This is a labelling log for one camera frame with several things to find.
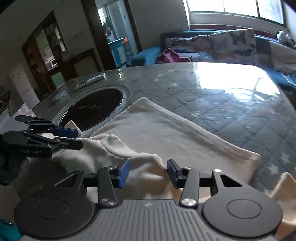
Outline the cream knit garment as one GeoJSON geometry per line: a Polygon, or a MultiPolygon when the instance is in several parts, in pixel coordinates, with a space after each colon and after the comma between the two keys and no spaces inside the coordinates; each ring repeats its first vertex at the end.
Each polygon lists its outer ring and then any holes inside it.
{"type": "Polygon", "coordinates": [[[15,209],[23,240],[284,240],[295,178],[253,187],[262,148],[237,146],[140,98],[88,138],[48,156],[66,176],[15,209]]]}

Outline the small card packet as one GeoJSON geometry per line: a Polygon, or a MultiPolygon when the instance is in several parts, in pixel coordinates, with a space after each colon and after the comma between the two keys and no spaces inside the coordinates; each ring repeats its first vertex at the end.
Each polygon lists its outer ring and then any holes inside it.
{"type": "Polygon", "coordinates": [[[55,97],[53,97],[53,101],[60,101],[67,95],[67,91],[63,90],[62,92],[58,93],[55,97]]]}

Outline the black round induction cooktop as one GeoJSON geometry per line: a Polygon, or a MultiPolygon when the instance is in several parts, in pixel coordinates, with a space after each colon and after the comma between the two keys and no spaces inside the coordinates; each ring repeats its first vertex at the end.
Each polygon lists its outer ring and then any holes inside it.
{"type": "Polygon", "coordinates": [[[109,117],[121,104],[123,93],[114,88],[102,89],[83,97],[62,116],[59,125],[65,127],[69,121],[83,132],[109,117]]]}

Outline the silver remote control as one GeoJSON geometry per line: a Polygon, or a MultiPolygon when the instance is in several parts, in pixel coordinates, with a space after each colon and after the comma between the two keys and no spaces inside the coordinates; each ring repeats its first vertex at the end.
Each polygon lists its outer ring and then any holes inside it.
{"type": "Polygon", "coordinates": [[[106,74],[105,73],[102,73],[102,74],[99,74],[99,75],[96,75],[92,78],[89,78],[88,80],[86,80],[85,82],[83,83],[79,83],[75,88],[74,90],[78,90],[78,89],[81,89],[83,87],[86,87],[88,85],[91,85],[95,82],[98,82],[98,81],[101,81],[101,80],[104,80],[106,78],[106,74]]]}

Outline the dark wooden shelf cabinet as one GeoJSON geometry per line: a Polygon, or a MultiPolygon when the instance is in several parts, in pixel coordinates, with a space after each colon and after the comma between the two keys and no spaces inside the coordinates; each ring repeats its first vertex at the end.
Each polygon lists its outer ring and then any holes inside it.
{"type": "Polygon", "coordinates": [[[22,46],[22,52],[34,77],[34,91],[40,100],[69,80],[63,61],[67,48],[53,11],[29,36],[22,46]]]}

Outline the white refrigerator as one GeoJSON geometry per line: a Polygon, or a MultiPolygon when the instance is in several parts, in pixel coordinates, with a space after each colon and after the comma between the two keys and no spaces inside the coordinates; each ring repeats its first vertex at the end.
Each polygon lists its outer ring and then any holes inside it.
{"type": "Polygon", "coordinates": [[[22,65],[18,66],[9,74],[14,86],[19,92],[22,100],[29,109],[34,109],[39,103],[35,91],[33,90],[27,75],[25,74],[22,65]]]}

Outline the quilted star table cover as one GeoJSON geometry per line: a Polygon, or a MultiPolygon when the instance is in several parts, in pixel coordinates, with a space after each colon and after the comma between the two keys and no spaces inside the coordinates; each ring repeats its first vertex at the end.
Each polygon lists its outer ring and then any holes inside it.
{"type": "Polygon", "coordinates": [[[106,72],[104,80],[74,88],[90,76],[68,81],[34,108],[54,123],[77,101],[114,88],[119,107],[83,132],[118,136],[131,149],[193,164],[214,162],[202,146],[222,142],[260,155],[238,161],[234,172],[258,190],[274,188],[282,173],[295,175],[295,109],[264,70],[223,63],[171,63],[106,72]],[[67,95],[53,101],[63,90],[67,95]]]}

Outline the light blue child cabinet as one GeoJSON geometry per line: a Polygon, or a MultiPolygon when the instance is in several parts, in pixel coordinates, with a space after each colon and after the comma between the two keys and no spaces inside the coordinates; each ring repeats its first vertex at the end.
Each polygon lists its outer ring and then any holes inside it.
{"type": "Polygon", "coordinates": [[[116,67],[123,65],[127,61],[127,51],[125,49],[126,43],[126,37],[109,42],[109,47],[114,58],[116,67]]]}

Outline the blue corner sofa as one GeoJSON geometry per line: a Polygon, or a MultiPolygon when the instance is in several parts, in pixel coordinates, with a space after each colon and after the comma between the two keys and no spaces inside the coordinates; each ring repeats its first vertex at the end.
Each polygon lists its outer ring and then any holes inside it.
{"type": "Polygon", "coordinates": [[[174,62],[254,65],[267,71],[282,90],[295,92],[295,48],[253,29],[163,33],[160,46],[141,51],[127,66],[174,62]]]}

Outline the pink crumpled clothing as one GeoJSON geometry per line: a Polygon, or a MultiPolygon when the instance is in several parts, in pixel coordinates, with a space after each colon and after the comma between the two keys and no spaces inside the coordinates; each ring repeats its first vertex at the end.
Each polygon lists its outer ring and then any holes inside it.
{"type": "Polygon", "coordinates": [[[188,63],[191,62],[191,58],[189,57],[181,57],[178,53],[176,53],[173,49],[168,48],[165,49],[162,54],[157,57],[157,64],[165,64],[165,63],[188,63]]]}

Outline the long butterfly print pillow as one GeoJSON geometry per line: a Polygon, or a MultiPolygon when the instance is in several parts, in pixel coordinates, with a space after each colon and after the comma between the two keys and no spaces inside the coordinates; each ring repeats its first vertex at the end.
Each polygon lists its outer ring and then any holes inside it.
{"type": "Polygon", "coordinates": [[[192,62],[214,62],[213,45],[208,35],[166,38],[164,48],[171,48],[180,57],[188,57],[192,62]]]}

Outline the square butterfly print cushion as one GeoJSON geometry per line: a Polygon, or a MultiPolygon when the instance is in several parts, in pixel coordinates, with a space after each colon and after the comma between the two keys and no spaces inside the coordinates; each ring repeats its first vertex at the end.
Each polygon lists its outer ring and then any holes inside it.
{"type": "Polygon", "coordinates": [[[239,29],[210,35],[213,57],[220,63],[257,65],[258,53],[253,29],[239,29]]]}

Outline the grey plain cushion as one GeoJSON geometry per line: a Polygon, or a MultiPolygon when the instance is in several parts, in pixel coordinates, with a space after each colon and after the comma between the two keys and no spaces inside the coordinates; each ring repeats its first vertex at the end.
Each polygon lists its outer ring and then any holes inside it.
{"type": "Polygon", "coordinates": [[[276,42],[269,42],[271,49],[271,60],[273,69],[286,74],[295,75],[296,72],[296,53],[295,49],[278,44],[276,42]]]}

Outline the panda plush toy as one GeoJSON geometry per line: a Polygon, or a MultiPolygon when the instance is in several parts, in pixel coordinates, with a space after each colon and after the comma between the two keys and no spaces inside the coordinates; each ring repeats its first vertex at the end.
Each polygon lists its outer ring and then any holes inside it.
{"type": "Polygon", "coordinates": [[[291,38],[289,34],[285,34],[284,31],[280,30],[276,33],[277,40],[283,44],[294,46],[295,41],[291,38]]]}

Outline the window with dark frame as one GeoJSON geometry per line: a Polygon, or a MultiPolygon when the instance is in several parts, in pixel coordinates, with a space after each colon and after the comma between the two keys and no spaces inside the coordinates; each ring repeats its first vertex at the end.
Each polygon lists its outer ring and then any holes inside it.
{"type": "Polygon", "coordinates": [[[187,1],[189,13],[247,16],[281,26],[285,25],[282,1],[270,0],[192,0],[187,1]]]}

